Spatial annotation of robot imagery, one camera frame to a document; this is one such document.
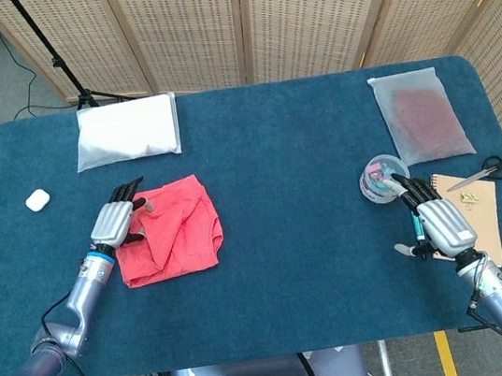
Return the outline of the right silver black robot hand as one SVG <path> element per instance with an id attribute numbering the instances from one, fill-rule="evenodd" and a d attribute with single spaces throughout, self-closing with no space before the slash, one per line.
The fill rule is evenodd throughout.
<path id="1" fill-rule="evenodd" d="M 427 181 L 393 173 L 391 180 L 382 182 L 420 220 L 427 236 L 427 242 L 422 245 L 395 244 L 397 252 L 408 257 L 440 252 L 454 260 L 476 254 L 475 230 L 455 205 L 442 198 Z"/>

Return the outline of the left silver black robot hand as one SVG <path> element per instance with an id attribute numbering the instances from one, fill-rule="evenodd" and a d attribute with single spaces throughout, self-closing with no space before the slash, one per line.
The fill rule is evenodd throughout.
<path id="1" fill-rule="evenodd" d="M 139 242 L 146 237 L 145 230 L 131 231 L 131 220 L 136 210 L 153 212 L 153 203 L 146 197 L 135 198 L 137 187 L 144 177 L 122 184 L 112 192 L 110 200 L 99 210 L 94 224 L 90 250 L 113 255 L 120 246 Z"/>

